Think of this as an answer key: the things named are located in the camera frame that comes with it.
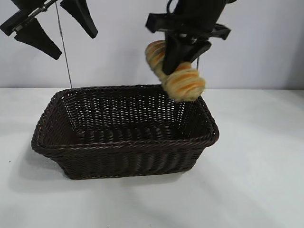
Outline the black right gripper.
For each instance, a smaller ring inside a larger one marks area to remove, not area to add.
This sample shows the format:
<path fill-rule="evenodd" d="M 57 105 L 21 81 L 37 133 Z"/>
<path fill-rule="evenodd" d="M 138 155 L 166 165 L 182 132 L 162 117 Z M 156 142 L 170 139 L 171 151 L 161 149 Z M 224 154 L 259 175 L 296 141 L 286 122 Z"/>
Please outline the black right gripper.
<path fill-rule="evenodd" d="M 227 39 L 231 29 L 217 21 L 229 0 L 179 0 L 174 10 L 172 1 L 168 1 L 165 13 L 150 13 L 146 28 L 155 33 L 165 34 L 165 55 L 162 71 L 166 75 L 173 73 L 182 62 L 193 62 L 211 47 L 209 41 L 190 45 L 190 36 L 199 38 Z"/>

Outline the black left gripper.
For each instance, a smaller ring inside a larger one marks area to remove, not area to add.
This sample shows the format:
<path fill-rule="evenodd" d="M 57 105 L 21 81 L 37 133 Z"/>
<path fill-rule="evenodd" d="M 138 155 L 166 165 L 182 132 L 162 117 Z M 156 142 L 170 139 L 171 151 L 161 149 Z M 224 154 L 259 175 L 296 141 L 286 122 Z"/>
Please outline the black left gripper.
<path fill-rule="evenodd" d="M 35 18 L 39 13 L 46 12 L 57 0 L 12 0 L 12 2 L 19 10 L 1 24 L 0 29 L 7 36 L 16 31 L 15 40 L 30 45 L 58 60 L 62 54 L 61 50 Z M 98 30 L 86 0 L 63 0 L 60 6 L 81 25 L 89 37 L 96 38 Z"/>

